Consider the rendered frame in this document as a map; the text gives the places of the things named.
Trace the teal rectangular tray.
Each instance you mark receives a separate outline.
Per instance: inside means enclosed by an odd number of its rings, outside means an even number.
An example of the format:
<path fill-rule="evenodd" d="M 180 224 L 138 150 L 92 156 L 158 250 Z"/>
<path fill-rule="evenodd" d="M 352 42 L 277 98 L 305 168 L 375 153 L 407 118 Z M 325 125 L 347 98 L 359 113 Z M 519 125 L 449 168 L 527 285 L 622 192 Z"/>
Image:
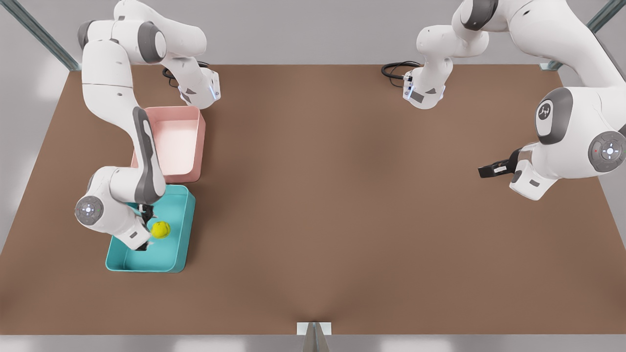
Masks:
<path fill-rule="evenodd" d="M 185 267 L 196 198 L 184 185 L 166 185 L 163 198 L 154 204 L 156 219 L 149 227 L 163 221 L 170 225 L 170 234 L 163 239 L 151 238 L 145 251 L 128 249 L 116 238 L 111 239 L 107 253 L 108 270 L 120 272 L 177 273 Z"/>

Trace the pink rectangular tray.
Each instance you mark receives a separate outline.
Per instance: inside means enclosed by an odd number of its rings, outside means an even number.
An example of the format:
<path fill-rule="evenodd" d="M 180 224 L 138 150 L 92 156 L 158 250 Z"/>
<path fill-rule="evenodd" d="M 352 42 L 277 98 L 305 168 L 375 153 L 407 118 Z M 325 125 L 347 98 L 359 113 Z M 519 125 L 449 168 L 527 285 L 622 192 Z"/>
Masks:
<path fill-rule="evenodd" d="M 205 120 L 194 106 L 150 107 L 148 114 L 165 182 L 192 183 L 201 177 Z"/>

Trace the silver frame post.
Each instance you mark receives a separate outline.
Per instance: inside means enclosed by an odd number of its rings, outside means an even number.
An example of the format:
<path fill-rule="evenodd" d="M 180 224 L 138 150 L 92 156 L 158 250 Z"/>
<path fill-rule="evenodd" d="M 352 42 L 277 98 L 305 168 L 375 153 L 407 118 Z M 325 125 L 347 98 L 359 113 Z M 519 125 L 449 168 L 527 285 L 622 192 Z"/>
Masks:
<path fill-rule="evenodd" d="M 326 336 L 332 334 L 331 322 L 297 322 L 296 334 L 304 336 L 303 352 L 330 352 Z"/>
<path fill-rule="evenodd" d="M 597 34 L 624 6 L 626 6 L 626 0 L 607 0 L 607 3 L 586 23 L 586 27 L 593 34 Z M 539 64 L 542 71 L 558 71 L 562 66 L 561 62 L 554 60 Z"/>
<path fill-rule="evenodd" d="M 80 71 L 81 65 L 58 43 L 49 32 L 18 2 L 0 0 L 0 5 L 13 16 L 49 53 L 70 71 Z"/>

